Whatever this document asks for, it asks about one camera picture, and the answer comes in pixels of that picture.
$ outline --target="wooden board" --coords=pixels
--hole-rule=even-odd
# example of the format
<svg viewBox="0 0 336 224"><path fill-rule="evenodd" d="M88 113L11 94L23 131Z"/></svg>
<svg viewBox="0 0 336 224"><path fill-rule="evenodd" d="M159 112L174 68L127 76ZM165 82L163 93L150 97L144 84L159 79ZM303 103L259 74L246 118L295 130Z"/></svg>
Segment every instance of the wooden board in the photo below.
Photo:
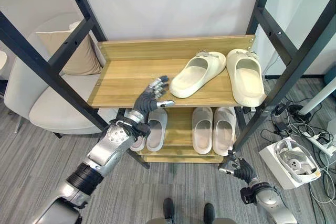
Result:
<svg viewBox="0 0 336 224"><path fill-rule="evenodd" d="M94 108L131 108L139 94L155 78L167 75L172 80L188 59L111 61L103 68L88 103ZM174 100L176 107L235 106L227 70L209 81L189 98L169 92L161 100Z"/></svg>
<svg viewBox="0 0 336 224"><path fill-rule="evenodd" d="M98 47L106 60L191 59L198 51L250 50L255 35L180 38L164 40L106 41Z"/></svg>
<svg viewBox="0 0 336 224"><path fill-rule="evenodd" d="M199 154L193 148L192 114L194 108L167 108L168 121L162 149L150 152L146 148L138 154L151 162L220 163L223 157L213 150Z"/></svg>
<svg viewBox="0 0 336 224"><path fill-rule="evenodd" d="M155 78L171 80L202 49L227 54L234 48L251 47L255 36L101 42L107 63L88 103L94 108L131 108L136 98ZM176 107L236 106L227 70L195 94L179 99L169 92L161 100L174 100Z"/></svg>
<svg viewBox="0 0 336 224"><path fill-rule="evenodd" d="M215 157L215 156L219 156L217 155L214 150L211 150L209 153L207 154L199 154L197 153L193 148L169 148L169 147L163 147L161 150L157 151L157 152L150 152L148 151L146 148L139 151L138 154L140 155L144 155L146 157L150 157L150 156L170 156L170 157L176 157L176 156L180 156L180 157Z"/></svg>
<svg viewBox="0 0 336 224"><path fill-rule="evenodd" d="M223 157L144 157L149 163L194 163L194 164L219 164Z"/></svg>

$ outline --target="white wall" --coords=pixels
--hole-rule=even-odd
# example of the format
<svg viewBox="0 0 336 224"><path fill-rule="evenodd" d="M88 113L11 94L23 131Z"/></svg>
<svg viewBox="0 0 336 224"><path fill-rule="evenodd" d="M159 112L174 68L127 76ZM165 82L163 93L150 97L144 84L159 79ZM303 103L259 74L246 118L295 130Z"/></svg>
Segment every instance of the white wall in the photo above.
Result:
<svg viewBox="0 0 336 224"><path fill-rule="evenodd" d="M329 0L268 0L266 8L278 21L279 25L299 48L322 13ZM263 30L258 27L253 50L259 53L260 63L265 70L269 63L274 63L266 74L282 74L285 65L269 42ZM336 59L336 36L330 40L305 74L324 74Z"/></svg>
<svg viewBox="0 0 336 224"><path fill-rule="evenodd" d="M0 10L27 38L42 23L63 13L75 12L72 0L0 0ZM15 55L1 41L0 50L9 56L9 62L0 73L8 79Z"/></svg>
<svg viewBox="0 0 336 224"><path fill-rule="evenodd" d="M110 40L243 35L255 0L89 0Z"/></svg>
<svg viewBox="0 0 336 224"><path fill-rule="evenodd" d="M88 0L110 40L245 34L255 0ZM268 0L267 9L299 47L328 0ZM0 10L25 35L43 22L77 10L73 0L0 0ZM257 30L254 50L263 69L276 53ZM325 73L334 63L336 36L307 73ZM14 55L5 51L13 63ZM281 74L281 60L267 74ZM8 77L10 67L0 79Z"/></svg>

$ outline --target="person's foot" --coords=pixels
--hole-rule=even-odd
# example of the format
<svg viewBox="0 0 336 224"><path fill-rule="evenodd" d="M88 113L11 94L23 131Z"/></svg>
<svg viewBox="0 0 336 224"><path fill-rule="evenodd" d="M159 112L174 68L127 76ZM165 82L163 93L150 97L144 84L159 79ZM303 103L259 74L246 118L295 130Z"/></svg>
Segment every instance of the person's foot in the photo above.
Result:
<svg viewBox="0 0 336 224"><path fill-rule="evenodd" d="M167 198L163 202L163 215L166 221L169 221L169 223L174 224L174 203L171 198Z"/></svg>
<svg viewBox="0 0 336 224"><path fill-rule="evenodd" d="M215 220L215 208L211 203L204 206L204 224L211 224Z"/></svg>

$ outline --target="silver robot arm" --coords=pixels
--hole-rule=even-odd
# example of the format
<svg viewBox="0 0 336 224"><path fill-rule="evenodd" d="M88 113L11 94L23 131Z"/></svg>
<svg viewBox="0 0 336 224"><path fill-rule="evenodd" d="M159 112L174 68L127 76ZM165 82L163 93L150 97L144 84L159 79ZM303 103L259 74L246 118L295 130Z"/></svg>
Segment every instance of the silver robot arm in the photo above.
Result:
<svg viewBox="0 0 336 224"><path fill-rule="evenodd" d="M219 171L240 178L248 184L248 187L240 190L241 199L245 204L255 204L259 213L267 215L274 224L297 224L275 187L261 182L253 167L244 158L237 158L229 152L229 159L234 162L235 170L227 169L226 163L219 167Z"/></svg>
<svg viewBox="0 0 336 224"><path fill-rule="evenodd" d="M29 224L81 223L78 209L86 206L95 188L113 171L136 138L139 135L149 135L149 125L142 123L144 118L159 106L175 104L173 101L157 102L165 93L167 81L167 76L156 79L140 94L130 113L112 120L76 171L57 187L36 211Z"/></svg>

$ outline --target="slipper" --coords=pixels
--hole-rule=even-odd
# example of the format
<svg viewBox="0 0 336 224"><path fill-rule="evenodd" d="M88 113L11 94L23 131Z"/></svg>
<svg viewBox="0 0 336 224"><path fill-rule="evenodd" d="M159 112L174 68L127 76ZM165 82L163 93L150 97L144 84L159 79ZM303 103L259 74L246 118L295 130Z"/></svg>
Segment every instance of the slipper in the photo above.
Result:
<svg viewBox="0 0 336 224"><path fill-rule="evenodd" d="M213 149L220 156L232 150L236 129L236 113L233 107L220 107L215 111Z"/></svg>
<svg viewBox="0 0 336 224"><path fill-rule="evenodd" d="M158 108L149 114L148 122L151 127L151 134L148 136L146 142L146 147L149 151L157 152L162 148L167 118L167 112L162 108Z"/></svg>
<svg viewBox="0 0 336 224"><path fill-rule="evenodd" d="M132 144L130 149L131 151L139 152L145 148L145 145L146 145L146 138L142 136L138 136L138 139L134 142L134 144Z"/></svg>
<svg viewBox="0 0 336 224"><path fill-rule="evenodd" d="M265 99L264 85L258 56L243 49L227 55L227 71L235 100L242 106L257 107Z"/></svg>
<svg viewBox="0 0 336 224"><path fill-rule="evenodd" d="M197 153L206 154L212 148L212 109L196 108L193 112L193 147Z"/></svg>
<svg viewBox="0 0 336 224"><path fill-rule="evenodd" d="M178 98L187 98L222 72L226 65L220 52L198 52L172 80L170 92Z"/></svg>

